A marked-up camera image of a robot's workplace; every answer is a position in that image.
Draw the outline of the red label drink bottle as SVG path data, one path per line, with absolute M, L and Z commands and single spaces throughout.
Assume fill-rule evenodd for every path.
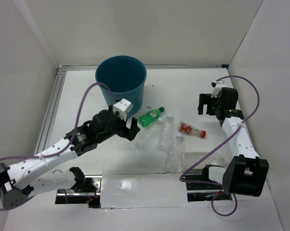
M 192 125 L 189 125 L 185 122 L 179 123 L 178 132 L 188 135 L 188 136 L 198 137 L 201 139 L 204 139 L 206 136 L 206 131 L 195 128 Z

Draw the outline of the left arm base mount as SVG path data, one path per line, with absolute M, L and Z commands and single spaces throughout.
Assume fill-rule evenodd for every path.
M 72 167 L 75 183 L 70 189 L 57 190 L 56 205 L 87 204 L 89 208 L 100 208 L 102 175 L 85 175 L 79 167 Z

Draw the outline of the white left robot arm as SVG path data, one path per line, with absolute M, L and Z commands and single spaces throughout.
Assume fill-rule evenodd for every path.
M 131 125 L 112 110 L 102 110 L 91 120 L 68 132 L 64 138 L 39 154 L 7 165 L 0 160 L 0 199 L 2 211 L 17 208 L 40 193 L 53 190 L 95 191 L 79 167 L 60 170 L 59 165 L 94 150 L 114 135 L 132 141 L 140 131 L 138 120 Z

